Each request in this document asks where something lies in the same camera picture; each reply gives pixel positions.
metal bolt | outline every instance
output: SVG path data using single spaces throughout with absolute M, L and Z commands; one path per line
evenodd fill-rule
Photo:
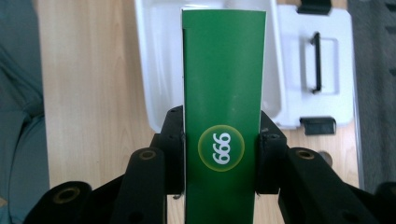
M 143 161 L 151 160 L 152 158 L 156 157 L 157 153 L 153 150 L 144 150 L 139 154 L 139 158 Z

container handle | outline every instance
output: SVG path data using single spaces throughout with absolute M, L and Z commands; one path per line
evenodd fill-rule
M 312 90 L 316 94 L 321 91 L 321 61 L 320 61 L 320 33 L 315 32 L 314 36 L 310 39 L 311 45 L 315 46 L 315 64 L 317 70 L 317 86 Z

black handle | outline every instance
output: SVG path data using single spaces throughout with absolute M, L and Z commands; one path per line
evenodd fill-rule
M 329 15 L 331 9 L 331 0 L 301 0 L 297 12 L 299 14 Z
M 312 90 L 312 93 L 316 94 L 321 91 L 320 33 L 316 32 L 310 42 L 312 45 L 315 45 L 315 64 L 316 64 L 316 70 L 317 70 L 317 86 Z

black latch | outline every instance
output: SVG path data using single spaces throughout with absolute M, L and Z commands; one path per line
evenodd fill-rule
M 331 9 L 331 0 L 301 0 L 297 12 L 300 14 L 329 15 Z
M 336 123 L 332 117 L 300 118 L 305 127 L 305 135 L 335 134 Z

yellow circle outline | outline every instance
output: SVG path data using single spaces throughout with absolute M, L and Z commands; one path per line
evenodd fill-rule
M 205 137 L 207 136 L 208 133 L 210 133 L 210 132 L 212 132 L 214 130 L 217 130 L 217 129 L 231 130 L 238 137 L 238 139 L 239 139 L 239 141 L 241 143 L 241 153 L 240 153 L 238 159 L 236 160 L 236 162 L 233 165 L 227 166 L 224 169 L 218 169 L 218 168 L 214 167 L 213 165 L 209 164 L 205 160 L 204 155 L 202 153 L 202 142 L 204 141 Z M 233 169 L 237 164 L 239 164 L 239 162 L 244 157 L 244 154 L 245 154 L 245 141 L 244 141 L 244 138 L 242 137 L 242 134 L 240 132 L 238 132 L 238 130 L 236 130 L 234 127 L 231 127 L 229 125 L 224 125 L 224 124 L 215 125 L 215 126 L 212 126 L 212 127 L 208 128 L 208 129 L 206 129 L 206 131 L 204 131 L 201 134 L 201 137 L 199 138 L 199 141 L 198 141 L 198 154 L 199 154 L 199 157 L 200 157 L 201 161 L 208 168 L 210 168 L 210 169 L 212 169 L 214 171 L 217 171 L 217 172 L 226 172 L 226 171 L 229 171 L 229 170 Z

